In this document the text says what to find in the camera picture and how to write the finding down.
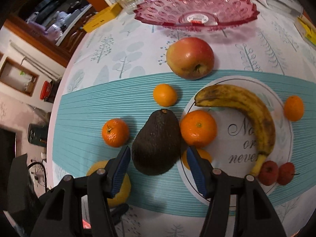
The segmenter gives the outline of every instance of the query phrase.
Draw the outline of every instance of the white sticker label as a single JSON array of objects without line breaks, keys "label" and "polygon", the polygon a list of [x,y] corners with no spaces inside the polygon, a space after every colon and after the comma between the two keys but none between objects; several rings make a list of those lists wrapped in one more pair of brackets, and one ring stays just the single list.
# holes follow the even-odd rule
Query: white sticker label
[{"label": "white sticker label", "polygon": [[200,13],[191,14],[186,18],[190,23],[205,24],[209,21],[208,16]]}]

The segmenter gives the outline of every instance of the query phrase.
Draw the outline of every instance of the screw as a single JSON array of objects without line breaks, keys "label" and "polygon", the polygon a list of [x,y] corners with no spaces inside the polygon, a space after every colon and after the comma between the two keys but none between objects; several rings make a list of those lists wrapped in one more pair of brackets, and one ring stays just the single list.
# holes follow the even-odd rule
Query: screw
[{"label": "screw", "polygon": [[219,168],[215,168],[212,170],[213,174],[215,175],[220,175],[222,173],[222,171]]},{"label": "screw", "polygon": [[252,175],[247,175],[246,176],[246,179],[249,181],[249,182],[253,182],[255,180],[255,178],[252,176]]},{"label": "screw", "polygon": [[69,180],[71,180],[71,178],[72,178],[71,175],[65,175],[65,176],[63,177],[63,180],[64,180],[65,182],[68,182]]},{"label": "screw", "polygon": [[97,170],[97,174],[98,175],[103,175],[105,173],[105,169],[104,168],[99,168],[98,170]]}]

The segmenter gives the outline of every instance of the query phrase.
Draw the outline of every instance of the orange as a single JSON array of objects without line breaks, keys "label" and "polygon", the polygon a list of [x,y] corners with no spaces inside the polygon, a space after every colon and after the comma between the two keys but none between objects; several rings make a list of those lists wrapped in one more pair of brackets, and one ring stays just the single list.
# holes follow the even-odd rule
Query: orange
[{"label": "orange", "polygon": [[105,143],[112,147],[123,146],[130,137],[127,124],[120,118],[110,119],[102,127],[102,137]]},{"label": "orange", "polygon": [[[99,162],[94,163],[90,167],[90,169],[88,170],[86,176],[91,175],[99,168],[105,168],[107,163],[108,163],[108,161],[99,161]],[[107,203],[108,203],[109,207],[114,208],[114,207],[126,202],[130,193],[131,193],[130,178],[128,177],[127,174],[125,174],[120,191],[114,196],[113,199],[107,199]]]},{"label": "orange", "polygon": [[[197,148],[197,152],[198,152],[198,154],[200,155],[201,158],[206,159],[206,160],[208,160],[210,163],[212,163],[212,160],[213,160],[213,159],[212,159],[212,156],[211,156],[207,151]],[[184,165],[188,170],[190,170],[190,166],[189,166],[188,161],[187,161],[187,159],[186,159],[186,150],[185,150],[184,153],[182,154],[181,159],[182,159],[183,165]]]},{"label": "orange", "polygon": [[293,95],[284,104],[284,116],[290,121],[298,121],[304,115],[304,104],[300,97]]},{"label": "orange", "polygon": [[208,145],[217,135],[214,118],[206,111],[191,111],[180,122],[181,135],[185,142],[196,148]]},{"label": "orange", "polygon": [[153,90],[153,97],[162,107],[173,106],[178,99],[177,92],[168,84],[157,85]]}]

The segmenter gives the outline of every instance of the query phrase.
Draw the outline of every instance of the teal placemat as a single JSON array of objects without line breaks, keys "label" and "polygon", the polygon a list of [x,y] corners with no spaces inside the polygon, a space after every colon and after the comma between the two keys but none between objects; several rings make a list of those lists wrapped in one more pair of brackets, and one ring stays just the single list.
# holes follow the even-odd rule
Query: teal placemat
[{"label": "teal placemat", "polygon": [[[262,72],[218,70],[198,81],[162,73],[114,81],[63,95],[56,120],[53,161],[73,176],[83,176],[93,163],[113,158],[119,152],[119,149],[107,146],[101,137],[101,128],[107,120],[124,119],[129,125],[131,139],[134,139],[149,115],[161,108],[152,98],[157,84],[168,83],[177,90],[179,101],[171,109],[180,118],[183,109],[199,89],[229,75],[256,78],[272,88],[282,101],[295,94],[303,99],[304,117],[292,123],[294,141],[291,161],[300,175],[287,186],[277,188],[269,198],[277,206],[314,186],[316,84]],[[131,161],[128,174],[132,183],[129,204],[167,214],[205,216],[207,206],[189,192],[176,166],[163,175],[146,176],[139,173]]]}]

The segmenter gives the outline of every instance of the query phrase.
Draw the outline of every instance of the clear glass cup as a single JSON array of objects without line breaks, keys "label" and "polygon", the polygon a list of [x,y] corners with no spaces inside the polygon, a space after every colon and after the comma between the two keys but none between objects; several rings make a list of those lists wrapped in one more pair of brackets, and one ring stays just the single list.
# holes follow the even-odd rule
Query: clear glass cup
[{"label": "clear glass cup", "polygon": [[126,11],[127,14],[133,14],[134,10],[137,9],[137,5],[140,4],[143,0],[115,0],[122,8]]}]

